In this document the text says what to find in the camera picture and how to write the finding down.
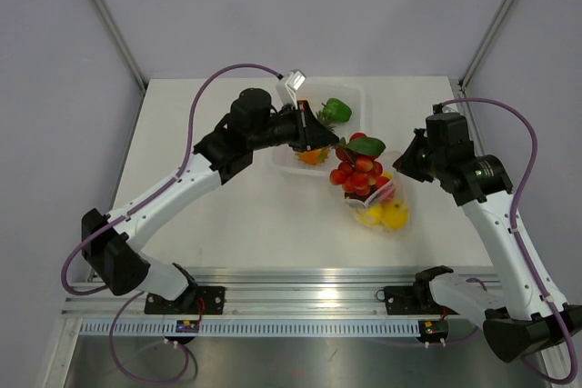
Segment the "red lychee bunch with leaves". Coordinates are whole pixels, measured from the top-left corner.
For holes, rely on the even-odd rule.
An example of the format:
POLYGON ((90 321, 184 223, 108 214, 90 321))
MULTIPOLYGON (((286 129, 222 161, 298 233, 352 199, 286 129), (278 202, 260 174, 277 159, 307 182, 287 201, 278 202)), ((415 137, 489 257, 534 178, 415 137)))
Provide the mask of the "red lychee bunch with leaves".
POLYGON ((378 161, 385 150, 382 140, 361 132, 352 134, 348 140, 342 138, 335 148, 339 164, 330 172, 329 182, 343 193, 356 193, 367 199, 375 193, 380 176, 392 179, 378 161))

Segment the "red tomato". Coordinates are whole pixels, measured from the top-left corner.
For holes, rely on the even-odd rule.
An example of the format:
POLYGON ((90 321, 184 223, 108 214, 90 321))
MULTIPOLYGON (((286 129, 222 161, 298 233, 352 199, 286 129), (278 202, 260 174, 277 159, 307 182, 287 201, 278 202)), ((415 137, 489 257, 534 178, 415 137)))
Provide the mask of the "red tomato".
POLYGON ((396 194, 396 185, 388 176, 380 176, 376 180, 376 200, 378 202, 390 202, 396 194))

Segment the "yellow lemon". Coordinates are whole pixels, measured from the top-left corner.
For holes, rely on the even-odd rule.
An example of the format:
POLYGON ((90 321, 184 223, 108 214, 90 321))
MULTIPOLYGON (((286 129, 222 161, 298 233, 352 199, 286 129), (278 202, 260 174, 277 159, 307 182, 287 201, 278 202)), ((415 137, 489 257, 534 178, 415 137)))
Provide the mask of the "yellow lemon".
POLYGON ((397 231, 406 226, 408 216, 409 212, 406 204, 391 202, 383 206, 381 223, 386 228, 397 231))

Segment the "clear zip top bag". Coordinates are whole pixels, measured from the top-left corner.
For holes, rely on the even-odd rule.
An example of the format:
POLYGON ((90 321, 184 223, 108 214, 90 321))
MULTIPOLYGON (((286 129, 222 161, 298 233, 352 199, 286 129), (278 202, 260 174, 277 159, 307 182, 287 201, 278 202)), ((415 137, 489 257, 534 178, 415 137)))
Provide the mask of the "clear zip top bag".
MULTIPOLYGON (((389 204, 391 202, 397 202, 397 203, 406 204, 408 206, 408 212, 409 212, 408 222, 409 222, 409 218, 410 218, 410 205, 409 205, 409 201, 407 200, 406 190, 405 190, 402 182, 400 181, 399 177, 396 175, 396 172, 394 170, 391 170, 391 169, 388 168, 388 159, 391 156, 392 156, 391 154, 384 153, 384 154, 381 154, 380 157, 378 158, 378 161, 384 166, 385 171, 392 176, 392 181, 396 185, 396 194, 395 194, 395 197, 390 202, 378 202, 376 200, 376 195, 375 194, 371 194, 363 203, 356 202, 356 201, 347 201, 344 198, 343 190, 340 187, 332 186, 331 185, 332 192, 336 195, 336 197, 338 197, 338 198, 340 198, 340 199, 343 200, 344 204, 349 208, 349 210, 351 211, 351 213, 353 214, 354 217, 355 217, 355 210, 356 209, 359 209, 359 208, 368 208, 368 207, 373 206, 373 205, 376 205, 376 204, 381 204, 382 207, 383 207, 385 204, 389 204)), ((399 229, 397 231, 388 229, 385 226, 383 226, 382 224, 379 225, 379 226, 373 226, 373 227, 368 227, 368 228, 371 228, 371 229, 373 229, 376 232, 383 232, 383 233, 391 233, 391 234, 394 234, 394 233, 397 233, 397 232, 403 230, 405 227, 403 227, 402 229, 399 229)))

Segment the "yellow bell pepper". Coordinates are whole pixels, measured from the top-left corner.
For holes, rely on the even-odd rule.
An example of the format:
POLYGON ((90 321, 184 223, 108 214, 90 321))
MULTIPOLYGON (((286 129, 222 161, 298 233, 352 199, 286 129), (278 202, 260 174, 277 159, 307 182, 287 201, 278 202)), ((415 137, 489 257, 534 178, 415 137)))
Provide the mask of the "yellow bell pepper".
POLYGON ((358 222, 365 226, 379 226, 382 224, 383 207, 381 204, 376 204, 368 208, 356 209, 355 217, 358 222))

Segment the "dark red plum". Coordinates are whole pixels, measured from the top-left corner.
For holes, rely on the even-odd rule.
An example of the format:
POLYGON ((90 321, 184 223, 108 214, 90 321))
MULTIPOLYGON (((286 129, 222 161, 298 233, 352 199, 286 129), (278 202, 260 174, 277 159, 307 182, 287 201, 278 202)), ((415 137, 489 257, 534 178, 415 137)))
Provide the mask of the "dark red plum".
POLYGON ((356 193, 344 193, 344 198, 347 201, 356 201, 360 203, 363 203, 366 200, 365 197, 362 197, 361 195, 358 195, 356 193))

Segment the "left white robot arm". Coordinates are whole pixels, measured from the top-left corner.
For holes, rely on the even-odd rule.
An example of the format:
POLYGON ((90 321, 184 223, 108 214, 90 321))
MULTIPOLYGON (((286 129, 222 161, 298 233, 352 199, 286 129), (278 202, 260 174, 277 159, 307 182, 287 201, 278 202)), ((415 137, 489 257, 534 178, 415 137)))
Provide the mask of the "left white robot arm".
POLYGON ((83 257, 112 294, 153 293, 174 312, 187 313, 196 304, 195 280, 178 264, 144 255, 146 243, 192 202, 251 165, 255 151, 286 144, 305 152, 338 141, 307 101, 275 111, 267 91, 247 88, 175 174, 115 210, 101 214, 93 209, 83 216, 83 257))

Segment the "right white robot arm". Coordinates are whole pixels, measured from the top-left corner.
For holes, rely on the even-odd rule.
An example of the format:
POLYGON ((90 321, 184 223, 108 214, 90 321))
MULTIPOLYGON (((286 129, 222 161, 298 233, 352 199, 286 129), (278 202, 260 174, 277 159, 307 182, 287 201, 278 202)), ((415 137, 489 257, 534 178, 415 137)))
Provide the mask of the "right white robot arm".
POLYGON ((465 283, 444 265, 415 276, 413 301, 426 313, 446 307, 481 328, 501 361, 560 345, 581 330, 581 308, 558 290, 511 205, 513 185, 493 155, 478 156, 466 118, 432 114, 415 131, 395 169, 419 182, 439 181, 477 230, 503 297, 465 283))

